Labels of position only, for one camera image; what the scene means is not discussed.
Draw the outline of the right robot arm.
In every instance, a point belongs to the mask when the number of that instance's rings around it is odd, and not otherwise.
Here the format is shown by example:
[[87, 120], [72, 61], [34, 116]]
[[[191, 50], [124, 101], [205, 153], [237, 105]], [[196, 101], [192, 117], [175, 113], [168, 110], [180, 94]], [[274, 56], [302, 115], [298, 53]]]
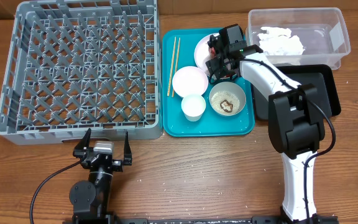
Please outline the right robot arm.
[[208, 40], [213, 58], [206, 62], [212, 77], [238, 74], [268, 101], [268, 135], [281, 155], [285, 193], [282, 219], [287, 223], [312, 223], [314, 160], [324, 139], [326, 115], [313, 101], [317, 89], [288, 78], [256, 45], [247, 46], [240, 37], [214, 34]]

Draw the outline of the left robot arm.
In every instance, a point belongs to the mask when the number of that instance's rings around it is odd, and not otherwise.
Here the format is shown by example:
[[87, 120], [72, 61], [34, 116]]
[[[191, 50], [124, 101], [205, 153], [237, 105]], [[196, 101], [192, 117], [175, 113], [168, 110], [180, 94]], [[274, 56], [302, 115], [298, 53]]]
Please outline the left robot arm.
[[122, 172], [132, 164], [129, 137], [124, 141], [124, 158], [114, 159], [114, 144], [96, 141], [90, 146], [91, 130], [75, 146], [73, 156], [80, 159], [82, 168], [89, 170], [88, 180], [82, 180], [70, 189], [69, 199], [73, 205], [73, 223], [120, 223], [114, 212], [108, 211], [114, 172]]

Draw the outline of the white rice pile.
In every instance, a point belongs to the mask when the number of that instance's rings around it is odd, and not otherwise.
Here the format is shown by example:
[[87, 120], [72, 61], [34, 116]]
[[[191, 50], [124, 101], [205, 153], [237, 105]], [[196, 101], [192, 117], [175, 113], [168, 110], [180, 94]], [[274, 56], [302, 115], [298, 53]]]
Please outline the white rice pile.
[[[220, 102], [223, 100], [231, 101], [234, 105], [232, 113], [226, 113], [224, 112], [220, 107]], [[240, 107], [240, 101], [237, 98], [236, 95], [229, 91], [217, 91], [212, 97], [211, 97], [211, 106], [213, 110], [215, 110], [217, 113], [222, 115], [233, 115], [236, 114]]]

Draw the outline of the dark brown food scrap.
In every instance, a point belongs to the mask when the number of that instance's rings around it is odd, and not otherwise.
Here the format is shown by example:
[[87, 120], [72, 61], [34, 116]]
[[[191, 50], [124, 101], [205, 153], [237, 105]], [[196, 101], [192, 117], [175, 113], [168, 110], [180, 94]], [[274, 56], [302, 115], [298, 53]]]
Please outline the dark brown food scrap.
[[221, 109], [226, 113], [232, 113], [234, 105], [231, 101], [223, 100], [220, 102]]

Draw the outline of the white paper cup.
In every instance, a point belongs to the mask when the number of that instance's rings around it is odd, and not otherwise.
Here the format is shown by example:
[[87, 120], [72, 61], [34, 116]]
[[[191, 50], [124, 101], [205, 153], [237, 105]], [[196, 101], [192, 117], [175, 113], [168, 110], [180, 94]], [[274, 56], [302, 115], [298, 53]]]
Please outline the white paper cup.
[[181, 101], [181, 110], [188, 121], [198, 121], [205, 109], [206, 102], [201, 95], [188, 95]]

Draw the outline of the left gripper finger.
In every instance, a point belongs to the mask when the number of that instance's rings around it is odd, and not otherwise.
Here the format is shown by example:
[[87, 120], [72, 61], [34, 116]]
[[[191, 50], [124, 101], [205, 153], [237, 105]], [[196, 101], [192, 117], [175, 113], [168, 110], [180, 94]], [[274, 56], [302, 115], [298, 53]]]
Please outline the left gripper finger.
[[123, 158], [124, 166], [132, 165], [132, 151], [129, 144], [129, 133], [126, 131], [126, 137], [124, 141], [124, 158]]
[[74, 157], [86, 157], [87, 150], [89, 148], [91, 139], [91, 128], [88, 128], [83, 138], [79, 143], [74, 147], [73, 156]]

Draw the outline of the red snack wrapper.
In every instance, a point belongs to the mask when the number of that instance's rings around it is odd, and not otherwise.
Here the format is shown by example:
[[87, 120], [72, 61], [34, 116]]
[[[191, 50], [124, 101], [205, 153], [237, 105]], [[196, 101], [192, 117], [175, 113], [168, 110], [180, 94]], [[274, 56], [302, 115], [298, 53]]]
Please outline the red snack wrapper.
[[[215, 52], [215, 49], [213, 47], [209, 47], [208, 51], [209, 51], [210, 58], [215, 58], [216, 57], [216, 52]], [[231, 78], [230, 74], [225, 75], [225, 76], [222, 77], [222, 79], [228, 79], [228, 78]]]

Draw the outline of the grey bowl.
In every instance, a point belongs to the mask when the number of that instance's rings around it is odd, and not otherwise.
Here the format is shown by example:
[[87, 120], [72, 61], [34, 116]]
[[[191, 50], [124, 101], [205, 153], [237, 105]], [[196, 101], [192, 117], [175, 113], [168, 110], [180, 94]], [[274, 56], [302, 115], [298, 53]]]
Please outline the grey bowl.
[[246, 105], [246, 94], [245, 94], [244, 90], [238, 84], [232, 83], [232, 82], [222, 82], [222, 83], [218, 83], [217, 85], [213, 86], [213, 88], [211, 89], [211, 91], [209, 93], [209, 103], [210, 103], [210, 105], [211, 105], [211, 97], [217, 91], [229, 91], [229, 92], [231, 92], [231, 93], [233, 93], [234, 95], [237, 96], [237, 98], [240, 101], [240, 107], [239, 107], [239, 110], [238, 110], [238, 112], [236, 114], [240, 113], [244, 109], [244, 107]]

